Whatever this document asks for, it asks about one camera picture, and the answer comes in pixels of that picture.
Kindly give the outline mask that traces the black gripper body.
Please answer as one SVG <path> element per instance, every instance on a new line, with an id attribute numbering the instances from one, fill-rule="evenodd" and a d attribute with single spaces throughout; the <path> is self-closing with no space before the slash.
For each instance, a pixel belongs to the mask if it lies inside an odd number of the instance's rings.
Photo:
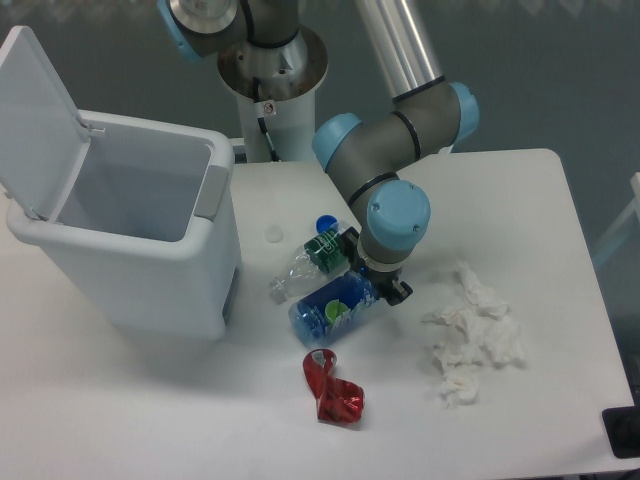
<path id="1" fill-rule="evenodd" d="M 382 295 L 382 287 L 385 283 L 392 279 L 399 279 L 402 267 L 382 265 L 378 266 L 373 261 L 361 257 L 356 265 L 350 265 L 350 268 L 366 278 L 372 286 Z"/>

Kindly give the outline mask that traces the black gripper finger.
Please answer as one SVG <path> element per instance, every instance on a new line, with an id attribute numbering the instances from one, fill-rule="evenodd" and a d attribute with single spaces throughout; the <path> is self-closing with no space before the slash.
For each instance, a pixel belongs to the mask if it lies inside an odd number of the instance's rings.
<path id="1" fill-rule="evenodd" d="M 359 262 L 358 244 L 359 233 L 354 227 L 349 227 L 340 234 L 340 249 L 350 265 L 356 265 Z"/>
<path id="2" fill-rule="evenodd" d="M 392 279 L 382 287 L 382 297 L 389 306 L 403 303 L 413 293 L 413 289 L 404 281 Z"/>

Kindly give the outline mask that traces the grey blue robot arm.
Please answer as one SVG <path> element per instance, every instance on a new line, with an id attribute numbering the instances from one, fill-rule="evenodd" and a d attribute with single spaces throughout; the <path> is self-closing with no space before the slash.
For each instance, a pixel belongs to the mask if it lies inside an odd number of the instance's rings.
<path id="1" fill-rule="evenodd" d="M 429 218 L 425 194 L 398 173 L 468 137 L 479 107 L 465 85 L 446 79 L 415 2 L 360 1 L 356 7 L 393 110 L 371 124 L 340 114 L 317 125 L 315 93 L 328 54 L 300 22 L 297 2 L 158 3 L 185 57 L 216 57 L 236 98 L 248 161 L 320 163 L 361 227 L 345 239 L 352 269 L 396 305 L 411 294 L 400 273 Z"/>

